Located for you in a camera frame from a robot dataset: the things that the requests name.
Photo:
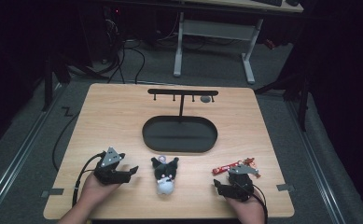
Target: desk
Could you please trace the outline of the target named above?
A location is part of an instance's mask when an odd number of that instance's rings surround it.
[[[328,22],[328,21],[334,20],[334,15],[325,15],[325,16],[304,15],[303,13],[301,13],[303,11],[303,7],[301,5],[297,5],[296,7],[291,7],[291,6],[288,6],[287,3],[284,3],[281,7],[274,7],[274,6],[269,6],[266,4],[252,2],[250,0],[246,0],[246,1],[244,1],[244,0],[185,0],[184,1],[184,2],[199,3],[199,4],[193,4],[193,5],[179,4],[178,1],[172,1],[172,0],[163,1],[163,2],[157,2],[157,1],[153,2],[151,0],[88,0],[88,2],[114,4],[118,7],[119,6],[140,7],[140,8],[143,7],[143,8],[153,8],[156,10],[172,10],[172,11],[178,11],[178,12],[220,13],[223,15],[226,15],[226,14],[248,15],[248,16],[258,18],[258,19],[271,18],[271,19],[276,19],[276,20],[281,20],[281,21],[301,21],[303,24],[307,24],[307,23],[317,24],[318,22]],[[249,6],[244,5],[244,7],[242,7],[243,3],[245,3],[245,4],[248,3],[250,5]],[[317,42],[316,39],[311,40],[311,41],[306,41],[306,40],[309,40],[310,38],[311,38],[310,35],[304,36],[305,43],[303,44],[303,43],[301,43],[300,37],[299,37],[298,38],[299,41],[297,41],[294,44],[293,51],[294,51],[294,49],[299,49],[301,51],[305,51],[306,49],[309,49],[311,47],[312,43]],[[308,57],[300,57],[299,54],[297,55],[297,57],[302,58],[302,61],[304,63],[311,63],[311,61],[312,61],[312,59],[310,59]],[[294,77],[301,77],[302,81],[304,81],[304,82],[307,81],[306,73],[308,73],[308,71],[310,71],[310,68],[314,67],[314,66],[310,65],[308,68],[305,69],[305,71],[302,72],[302,74],[300,74],[300,72],[295,72],[295,70],[298,70],[300,68],[299,63],[288,64],[287,62],[286,62],[286,65],[288,65],[287,70],[283,67],[281,73],[286,73],[286,74],[294,73],[296,75],[294,75],[292,78],[287,78],[286,80],[280,80],[279,82],[276,81],[274,83],[271,83],[268,86],[265,86],[263,88],[256,90],[256,93],[263,93],[265,91],[272,89],[273,87],[278,87],[279,85],[282,85],[284,83],[289,83],[290,81],[292,81],[294,79]],[[299,84],[292,84],[292,86],[296,86],[296,85],[297,85],[296,89],[293,89],[292,87],[291,88],[287,87],[286,91],[288,91],[289,89],[291,89],[291,91],[290,91],[290,94],[288,94],[287,96],[284,95],[284,98],[286,101],[288,101],[290,99],[296,99],[299,97],[299,95],[298,95],[299,90],[302,91],[302,98],[300,101],[299,121],[300,121],[301,128],[303,130],[305,130],[304,119],[305,119],[305,112],[306,112],[306,108],[307,108],[306,104],[307,104],[307,96],[308,96],[307,89],[308,88],[307,88],[306,83],[302,84],[302,86],[303,86],[302,88],[299,87]]]
[[[267,4],[261,4],[249,0],[184,0],[187,3],[212,4],[227,7],[248,7],[259,10],[273,10],[281,12],[298,12],[301,13],[303,8],[300,5],[290,6],[283,2],[280,7],[274,7]],[[263,19],[258,19],[255,25],[239,25],[230,23],[210,22],[210,21],[193,21],[184,20],[184,13],[180,13],[180,22],[178,26],[178,43],[175,53],[175,70],[174,76],[181,76],[182,67],[182,41],[183,35],[201,35],[228,39],[237,39],[248,41],[245,53],[242,54],[244,71],[249,84],[254,84],[255,79],[251,69],[250,56],[256,44],[260,27]]]
[[[142,128],[147,120],[158,115],[178,115],[179,97],[148,94],[148,89],[218,91],[215,101],[203,103],[195,97],[185,98],[184,115],[211,120],[217,128],[214,147],[202,154],[168,153],[168,161],[179,158],[175,191],[158,195],[151,158],[161,153],[149,149],[143,140]],[[77,176],[93,155],[114,147],[126,157],[118,170],[139,169],[130,183],[123,184],[108,198],[91,218],[224,218],[236,217],[224,198],[219,196],[213,179],[228,184],[226,174],[212,176],[221,165],[255,158],[261,177],[253,183],[265,194],[269,217],[291,217],[294,208],[287,191],[276,185],[285,184],[274,154],[265,123],[254,92],[248,88],[91,85],[79,115],[59,173],[53,184],[64,189],[63,195],[50,195],[44,217],[58,219],[70,208]],[[94,168],[92,162],[88,168]]]

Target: gray carpet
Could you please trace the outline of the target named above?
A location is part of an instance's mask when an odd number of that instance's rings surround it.
[[[206,44],[198,50],[191,50],[199,47],[199,43],[187,44],[188,49],[184,51],[182,76],[175,78],[172,75],[175,46],[158,45],[152,48],[141,44],[134,48],[145,56],[144,68],[138,80],[141,84],[155,82],[257,89],[276,80],[287,54],[292,49],[292,46],[284,46],[269,50],[265,46],[257,45],[251,58],[256,84],[251,86],[246,83],[240,61],[243,45],[243,42],[227,47]],[[137,46],[137,43],[130,42],[128,46]],[[125,53],[122,74],[128,82],[133,82],[134,76],[143,64],[143,57],[133,49],[126,49]],[[95,68],[100,69],[103,66],[96,65]],[[117,72],[112,82],[120,83],[121,80]],[[90,84],[95,82],[103,81],[73,75],[71,83],[61,89],[63,91],[57,91],[60,92],[56,98],[57,101],[46,114],[45,123],[31,144],[31,151],[28,152],[26,161],[16,172],[16,178],[11,182],[7,194],[4,194],[4,198],[0,198],[0,223],[56,222],[44,219],[43,211],[47,198],[41,197],[43,191],[51,188],[56,177],[56,170],[51,161],[52,150],[63,128],[72,119],[65,115],[64,107],[69,107],[68,113],[75,115],[82,107]],[[294,187],[290,196],[295,207],[295,215],[290,218],[270,218],[269,223],[333,223],[322,198],[322,192],[317,186],[314,170],[305,150],[305,142],[290,112],[293,103],[284,102],[279,93],[281,92],[270,91],[258,95],[257,98],[285,181]],[[13,119],[12,125],[0,142],[0,181],[1,176],[6,173],[13,158],[23,146],[27,134],[42,115],[43,105],[43,84],[41,84],[36,89],[34,98]],[[71,122],[56,146],[55,161],[58,166],[62,161],[75,123],[75,120]],[[341,208],[344,223],[363,223],[363,203],[327,138],[315,111],[312,97],[309,99],[306,127],[307,132],[304,136],[309,139],[314,154],[328,178],[336,202]]]

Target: wooden table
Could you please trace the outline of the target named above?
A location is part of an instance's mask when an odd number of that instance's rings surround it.
[[[175,191],[158,195],[151,158],[161,153],[148,148],[143,140],[145,122],[158,115],[178,115],[180,97],[159,95],[153,100],[148,89],[210,90],[219,94],[212,103],[199,97],[185,97],[184,115],[211,120],[217,128],[214,147],[202,154],[168,153],[167,160],[178,157]],[[70,208],[77,176],[93,155],[114,147],[126,157],[117,170],[139,170],[92,214],[91,218],[224,218],[236,217],[213,184],[217,179],[228,184],[227,174],[212,176],[212,169],[239,160],[255,158],[261,177],[253,183],[265,194],[269,217],[291,217],[294,208],[285,184],[254,92],[248,88],[91,85],[79,115],[62,165],[53,185],[63,195],[50,195],[44,216],[58,219]],[[94,168],[97,161],[88,168]]]

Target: metal stand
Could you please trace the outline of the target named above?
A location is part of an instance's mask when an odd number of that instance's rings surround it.
[[[255,26],[237,25],[230,23],[184,20],[184,13],[180,13],[178,27],[178,44],[175,53],[174,76],[181,76],[182,67],[182,40],[183,35],[201,35],[226,39],[237,39],[248,41],[246,53],[242,54],[245,75],[249,84],[254,84],[255,79],[251,69],[250,56],[256,44],[263,19],[258,20]]]
[[[66,64],[59,58],[59,56],[49,55],[45,61],[45,104],[43,111],[47,111],[53,101],[53,74],[55,74],[58,81],[62,84],[68,84],[71,77],[68,73]]]

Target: robotic hand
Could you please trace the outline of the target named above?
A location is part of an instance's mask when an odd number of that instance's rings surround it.
[[[248,174],[254,174],[255,169],[240,164],[228,170],[230,185],[222,185],[219,181],[214,180],[214,185],[219,195],[232,199],[240,199],[242,202],[247,201],[254,194],[253,181]]]
[[[114,148],[109,147],[105,156],[97,162],[94,175],[105,185],[129,183],[132,175],[137,172],[138,166],[129,171],[117,171],[119,162],[125,158],[124,153],[118,154]]]

